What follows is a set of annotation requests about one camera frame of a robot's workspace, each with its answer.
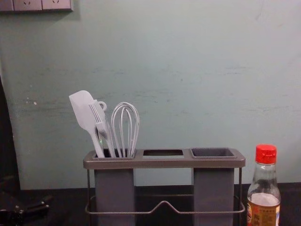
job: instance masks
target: electrical outlet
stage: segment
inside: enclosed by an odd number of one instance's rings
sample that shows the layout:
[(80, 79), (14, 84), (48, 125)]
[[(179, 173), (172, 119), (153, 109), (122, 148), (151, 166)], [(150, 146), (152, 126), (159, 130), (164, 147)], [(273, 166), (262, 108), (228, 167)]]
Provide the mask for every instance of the electrical outlet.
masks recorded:
[(0, 12), (14, 11), (13, 0), (0, 0)]
[(42, 0), (43, 10), (72, 11), (72, 0)]
[(41, 0), (14, 0), (15, 11), (39, 11), (42, 10)]

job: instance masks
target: painted wall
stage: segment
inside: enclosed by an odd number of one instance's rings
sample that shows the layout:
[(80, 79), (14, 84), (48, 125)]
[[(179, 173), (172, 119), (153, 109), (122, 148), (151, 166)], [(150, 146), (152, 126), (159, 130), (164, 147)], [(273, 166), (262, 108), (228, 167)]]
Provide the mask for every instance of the painted wall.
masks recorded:
[[(86, 185), (93, 145), (68, 96), (141, 115), (138, 148), (278, 146), (278, 179), (301, 182), (301, 1), (82, 0), (70, 14), (1, 15), (0, 57), (23, 189)], [(189, 170), (137, 172), (189, 184)]]

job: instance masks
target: red cap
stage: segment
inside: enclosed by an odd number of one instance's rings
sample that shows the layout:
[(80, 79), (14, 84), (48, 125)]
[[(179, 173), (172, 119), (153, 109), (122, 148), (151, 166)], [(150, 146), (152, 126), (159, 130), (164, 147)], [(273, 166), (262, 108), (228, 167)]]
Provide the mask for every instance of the red cap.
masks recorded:
[(262, 164), (276, 163), (277, 148), (274, 145), (257, 145), (256, 162)]

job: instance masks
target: gray utensil holder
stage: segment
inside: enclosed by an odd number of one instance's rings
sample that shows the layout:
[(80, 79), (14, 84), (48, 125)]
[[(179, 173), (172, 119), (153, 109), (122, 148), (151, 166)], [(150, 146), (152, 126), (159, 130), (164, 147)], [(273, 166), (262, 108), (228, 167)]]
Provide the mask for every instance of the gray utensil holder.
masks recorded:
[[(170, 155), (180, 158), (164, 157)], [(92, 151), (84, 159), (88, 175), (86, 213), (98, 216), (98, 226), (135, 226), (135, 215), (152, 214), (167, 204), (178, 214), (192, 214), (194, 226), (232, 226), (233, 214), (240, 216), (245, 211), (241, 203), (241, 169), (245, 164), (244, 156), (229, 148), (136, 150), (133, 158), (96, 158)], [(194, 211), (179, 211), (167, 201), (147, 212), (136, 211), (133, 171), (140, 168), (193, 168)], [(233, 210), (235, 168), (239, 168), (238, 210)], [(95, 172), (97, 212), (90, 209), (90, 170)]]

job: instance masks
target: glass bottle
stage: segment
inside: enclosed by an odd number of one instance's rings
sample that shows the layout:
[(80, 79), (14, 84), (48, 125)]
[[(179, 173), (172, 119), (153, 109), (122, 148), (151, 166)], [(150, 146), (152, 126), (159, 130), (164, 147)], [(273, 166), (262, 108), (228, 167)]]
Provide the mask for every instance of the glass bottle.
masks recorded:
[(276, 178), (276, 155), (274, 145), (256, 147), (255, 172), (248, 190), (248, 226), (279, 226), (280, 192)]

